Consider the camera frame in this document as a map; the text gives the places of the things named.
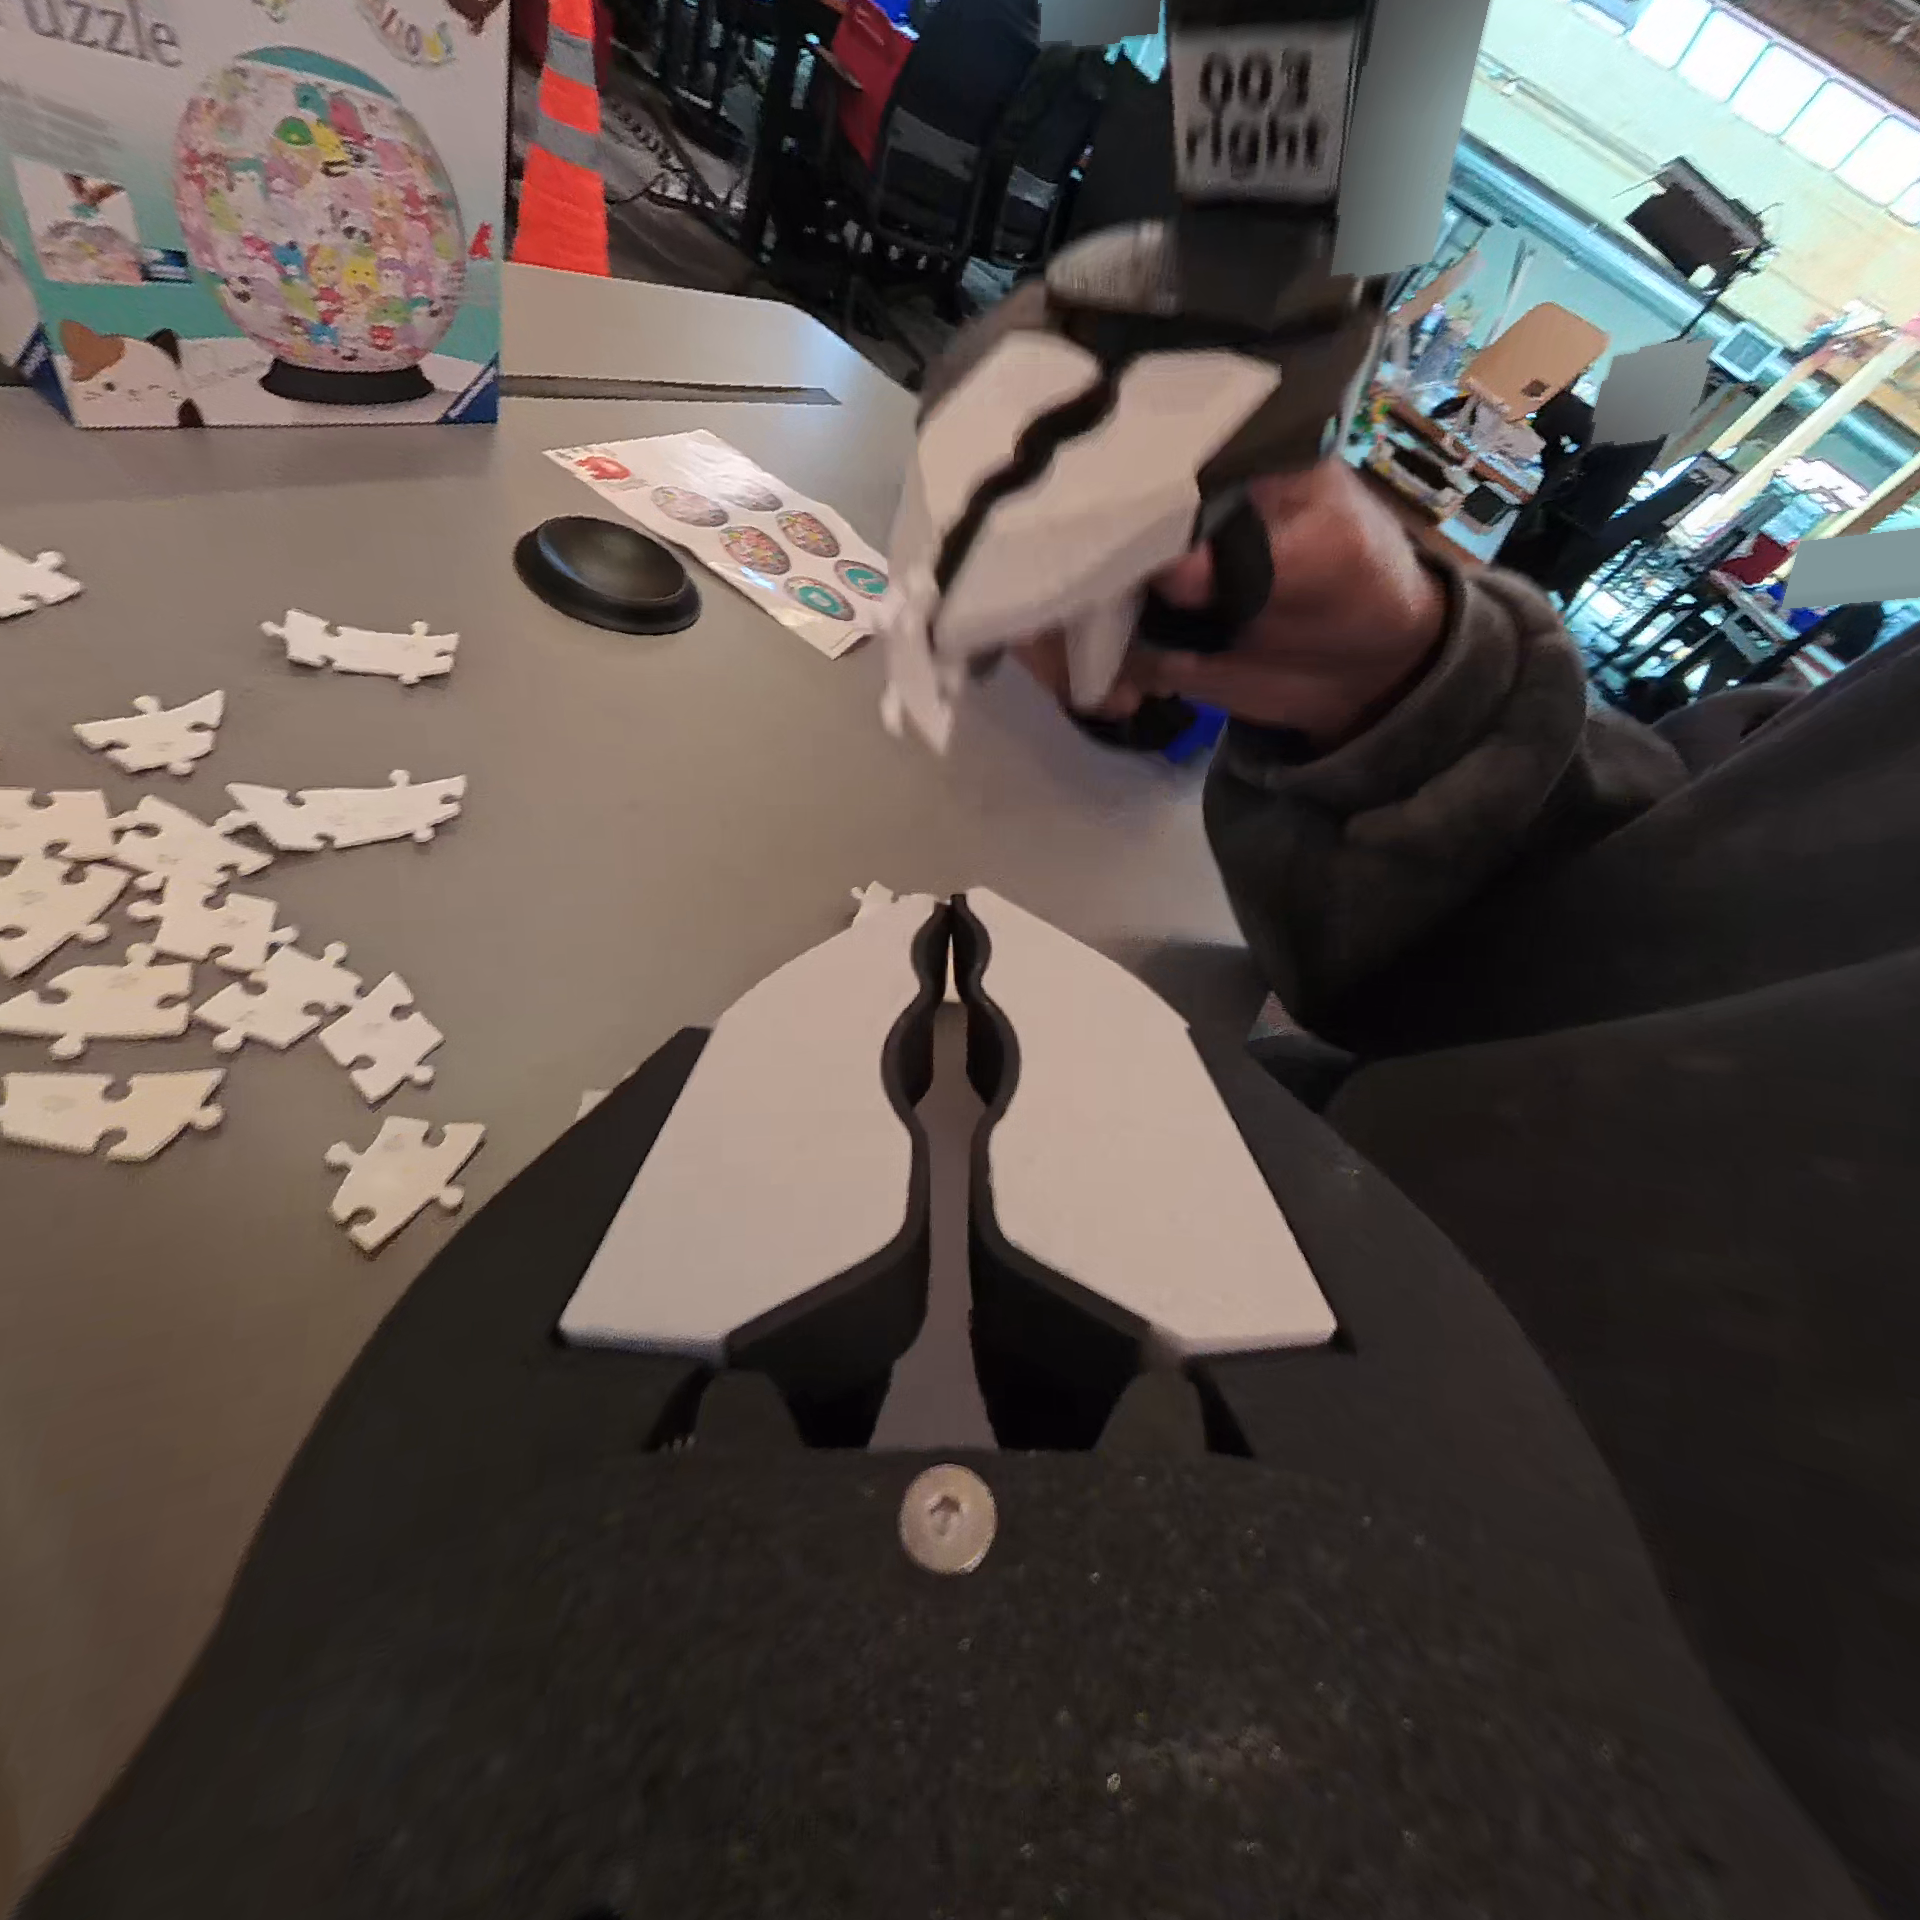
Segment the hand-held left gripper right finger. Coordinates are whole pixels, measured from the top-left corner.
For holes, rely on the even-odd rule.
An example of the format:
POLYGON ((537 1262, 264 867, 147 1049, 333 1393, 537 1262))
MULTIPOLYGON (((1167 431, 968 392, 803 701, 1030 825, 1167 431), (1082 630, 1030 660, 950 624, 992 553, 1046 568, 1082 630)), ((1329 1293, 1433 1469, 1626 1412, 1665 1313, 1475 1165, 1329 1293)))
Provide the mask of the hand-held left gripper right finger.
POLYGON ((970 1343, 1002 1448, 1091 1448, 1142 1375, 1317 1352, 1338 1313, 1190 1022, 989 887, 955 899, 970 1343))

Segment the cluttered wooden table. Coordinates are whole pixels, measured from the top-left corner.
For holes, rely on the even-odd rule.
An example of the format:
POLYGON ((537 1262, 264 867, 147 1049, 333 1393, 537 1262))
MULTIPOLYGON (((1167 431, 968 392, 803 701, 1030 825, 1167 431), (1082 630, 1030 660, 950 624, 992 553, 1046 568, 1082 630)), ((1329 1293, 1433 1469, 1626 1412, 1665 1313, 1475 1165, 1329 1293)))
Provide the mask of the cluttered wooden table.
POLYGON ((1411 396, 1378 381, 1367 396, 1365 429, 1354 446, 1359 469, 1435 525, 1461 520, 1478 532, 1502 532, 1536 496, 1542 461, 1517 461, 1483 448, 1456 431, 1464 421, 1435 421, 1411 396))

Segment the person's right hand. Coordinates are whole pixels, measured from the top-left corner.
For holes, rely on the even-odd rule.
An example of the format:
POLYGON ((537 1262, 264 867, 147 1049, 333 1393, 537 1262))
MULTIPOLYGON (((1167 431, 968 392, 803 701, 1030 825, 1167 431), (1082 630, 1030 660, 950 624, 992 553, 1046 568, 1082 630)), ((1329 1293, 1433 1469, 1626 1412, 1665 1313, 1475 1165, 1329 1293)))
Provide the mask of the person's right hand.
POLYGON ((1345 461, 1262 475, 1271 592, 1226 654, 1136 647, 1117 705, 1179 696, 1317 751, 1367 729, 1427 671, 1450 603, 1407 525, 1345 461))

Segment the black office chair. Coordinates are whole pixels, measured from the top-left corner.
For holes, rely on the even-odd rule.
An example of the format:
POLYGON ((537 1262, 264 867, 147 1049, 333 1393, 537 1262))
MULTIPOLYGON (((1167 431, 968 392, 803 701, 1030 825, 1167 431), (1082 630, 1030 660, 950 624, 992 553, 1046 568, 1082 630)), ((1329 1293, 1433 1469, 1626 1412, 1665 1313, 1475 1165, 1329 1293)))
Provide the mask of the black office chair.
POLYGON ((971 260, 1037 273, 1065 215, 1073 172, 1107 103, 1111 49, 1043 40, 1040 5, 936 5, 886 105, 856 191, 840 319, 899 334, 881 278, 929 278, 961 317, 971 260))
POLYGON ((841 243, 832 216, 846 207, 845 110, 875 140, 899 69, 913 49, 904 5, 777 1, 774 52, 759 93, 759 123, 745 173, 737 239, 765 291, 824 307, 841 243))

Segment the person's dark clothing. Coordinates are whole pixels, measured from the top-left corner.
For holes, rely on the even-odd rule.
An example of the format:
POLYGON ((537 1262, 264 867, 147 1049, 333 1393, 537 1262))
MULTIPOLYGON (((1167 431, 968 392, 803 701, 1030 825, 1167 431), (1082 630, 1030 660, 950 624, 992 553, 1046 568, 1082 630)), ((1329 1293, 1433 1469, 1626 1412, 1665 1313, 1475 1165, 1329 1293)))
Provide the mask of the person's dark clothing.
POLYGON ((1407 968, 1326 1112, 1523 1324, 1768 1759, 1917 1915, 1917 630, 1407 968))

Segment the scattered white puzzle pieces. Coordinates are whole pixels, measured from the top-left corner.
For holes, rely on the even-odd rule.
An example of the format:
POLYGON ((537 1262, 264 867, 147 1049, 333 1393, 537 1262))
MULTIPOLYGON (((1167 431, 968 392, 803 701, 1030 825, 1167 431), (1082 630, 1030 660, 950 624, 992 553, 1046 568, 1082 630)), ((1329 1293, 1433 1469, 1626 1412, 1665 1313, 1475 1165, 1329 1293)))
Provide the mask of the scattered white puzzle pieces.
POLYGON ((369 630, 298 607, 280 619, 264 619, 258 630, 281 647, 289 665, 393 681, 402 687, 447 678, 462 643, 459 632, 431 630, 423 621, 407 630, 369 630))

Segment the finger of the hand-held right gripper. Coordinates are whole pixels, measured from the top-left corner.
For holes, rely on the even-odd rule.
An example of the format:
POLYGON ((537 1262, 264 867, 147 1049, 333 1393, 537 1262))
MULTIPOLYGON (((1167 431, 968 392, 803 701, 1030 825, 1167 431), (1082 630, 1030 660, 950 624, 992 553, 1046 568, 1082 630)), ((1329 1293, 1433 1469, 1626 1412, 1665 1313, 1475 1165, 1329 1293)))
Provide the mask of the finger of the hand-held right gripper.
POLYGON ((1117 534, 1119 387, 1069 339, 1003 336, 919 427, 887 543, 933 606, 1088 606, 1117 534))
POLYGON ((929 409, 929 716, 974 663, 1063 638, 1069 687, 1102 705, 1146 590, 1195 542, 1202 469, 1280 390, 1243 352, 985 352, 929 409))

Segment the printed puzzle box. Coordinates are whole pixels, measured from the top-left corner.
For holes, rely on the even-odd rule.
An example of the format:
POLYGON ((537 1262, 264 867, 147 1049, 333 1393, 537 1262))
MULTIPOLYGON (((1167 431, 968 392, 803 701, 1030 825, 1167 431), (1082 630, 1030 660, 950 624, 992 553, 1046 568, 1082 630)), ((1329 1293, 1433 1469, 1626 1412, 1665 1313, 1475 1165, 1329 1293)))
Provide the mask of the printed puzzle box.
POLYGON ((5 368, 78 427, 493 425, 499 1, 5 1, 5 368))

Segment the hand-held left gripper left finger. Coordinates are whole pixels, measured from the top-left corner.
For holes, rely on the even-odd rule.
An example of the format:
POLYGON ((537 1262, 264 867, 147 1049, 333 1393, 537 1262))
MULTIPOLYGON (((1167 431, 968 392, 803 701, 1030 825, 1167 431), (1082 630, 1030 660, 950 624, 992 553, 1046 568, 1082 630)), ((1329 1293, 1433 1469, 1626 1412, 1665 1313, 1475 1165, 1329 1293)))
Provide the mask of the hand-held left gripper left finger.
POLYGON ((561 1313, 574 1349, 767 1375, 864 1446, 929 1305, 933 1017, 950 905, 851 924, 743 991, 561 1313))

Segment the white paper sheet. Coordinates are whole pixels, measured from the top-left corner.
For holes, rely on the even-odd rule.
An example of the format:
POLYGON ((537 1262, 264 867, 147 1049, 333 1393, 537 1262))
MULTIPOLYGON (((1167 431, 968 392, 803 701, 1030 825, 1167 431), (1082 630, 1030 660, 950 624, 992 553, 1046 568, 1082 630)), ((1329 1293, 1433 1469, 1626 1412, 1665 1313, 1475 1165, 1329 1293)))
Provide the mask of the white paper sheet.
POLYGON ((709 429, 552 448, 546 460, 840 657, 878 628, 893 568, 832 504, 709 429))

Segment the black round table grommet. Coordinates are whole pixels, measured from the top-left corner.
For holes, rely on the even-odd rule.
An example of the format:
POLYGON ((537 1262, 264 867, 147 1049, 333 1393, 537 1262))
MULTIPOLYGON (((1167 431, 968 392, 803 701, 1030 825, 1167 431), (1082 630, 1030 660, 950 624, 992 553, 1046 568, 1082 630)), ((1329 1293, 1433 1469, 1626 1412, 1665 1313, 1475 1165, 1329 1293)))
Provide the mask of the black round table grommet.
POLYGON ((704 609, 680 553, 630 520, 544 519, 518 539, 512 561, 544 606, 603 632, 683 632, 704 609))

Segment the black hanging monitor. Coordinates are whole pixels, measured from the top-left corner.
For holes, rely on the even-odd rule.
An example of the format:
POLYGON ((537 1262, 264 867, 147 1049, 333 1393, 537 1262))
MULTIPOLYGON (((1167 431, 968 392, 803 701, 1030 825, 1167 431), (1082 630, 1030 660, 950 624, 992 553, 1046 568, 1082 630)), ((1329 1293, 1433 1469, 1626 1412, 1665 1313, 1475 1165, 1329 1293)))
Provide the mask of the black hanging monitor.
POLYGON ((1770 253, 1766 219, 1718 187, 1693 160, 1677 158, 1649 179, 1651 191, 1626 212, 1634 233, 1678 278, 1711 273, 1727 285, 1770 253))

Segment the orange ribbed cone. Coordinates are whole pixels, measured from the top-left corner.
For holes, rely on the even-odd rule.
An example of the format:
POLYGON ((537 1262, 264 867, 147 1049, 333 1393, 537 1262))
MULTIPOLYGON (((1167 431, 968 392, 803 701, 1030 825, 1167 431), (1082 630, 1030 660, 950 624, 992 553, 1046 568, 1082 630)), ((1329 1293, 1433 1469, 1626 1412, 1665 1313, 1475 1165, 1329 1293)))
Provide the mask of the orange ribbed cone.
POLYGON ((512 262, 610 276, 603 173, 603 78, 610 37, 595 1, 515 5, 515 25, 539 19, 533 131, 520 173, 512 262))

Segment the loose white puzzle pieces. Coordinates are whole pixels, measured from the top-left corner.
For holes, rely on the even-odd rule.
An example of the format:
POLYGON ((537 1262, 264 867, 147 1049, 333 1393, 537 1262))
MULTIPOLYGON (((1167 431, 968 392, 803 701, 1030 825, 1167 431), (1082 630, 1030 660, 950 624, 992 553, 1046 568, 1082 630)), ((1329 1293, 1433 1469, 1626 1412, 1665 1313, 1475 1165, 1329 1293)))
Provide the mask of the loose white puzzle pieces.
POLYGON ((466 798, 465 774, 417 781, 397 769, 378 785, 317 785, 287 790, 230 784, 230 809, 217 832, 251 832, 274 852, 322 852, 390 843, 431 845, 454 822, 466 798))

